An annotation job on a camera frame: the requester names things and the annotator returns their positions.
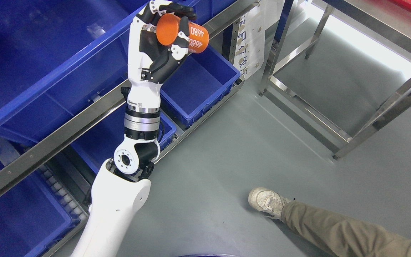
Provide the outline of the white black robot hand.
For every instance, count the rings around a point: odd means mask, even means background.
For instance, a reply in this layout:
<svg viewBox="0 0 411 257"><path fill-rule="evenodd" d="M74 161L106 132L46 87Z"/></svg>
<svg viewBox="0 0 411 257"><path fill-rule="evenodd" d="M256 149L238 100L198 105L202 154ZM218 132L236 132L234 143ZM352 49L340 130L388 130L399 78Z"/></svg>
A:
<svg viewBox="0 0 411 257"><path fill-rule="evenodd" d="M158 112L162 85L184 63L189 53L186 36L177 38L173 46L158 42L157 24L165 14L180 17L182 25L196 19L193 7L168 0L149 1L134 16L128 43L127 72L131 89L127 104L136 112Z"/></svg>

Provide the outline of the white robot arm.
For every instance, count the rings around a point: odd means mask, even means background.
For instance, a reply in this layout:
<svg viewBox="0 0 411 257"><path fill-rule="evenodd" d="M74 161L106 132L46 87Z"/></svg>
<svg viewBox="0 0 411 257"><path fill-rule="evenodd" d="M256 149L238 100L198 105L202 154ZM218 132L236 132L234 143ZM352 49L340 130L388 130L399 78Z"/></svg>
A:
<svg viewBox="0 0 411 257"><path fill-rule="evenodd" d="M90 216L72 257L114 257L146 202L160 155L159 108L126 107L122 142L104 161L90 189Z"/></svg>

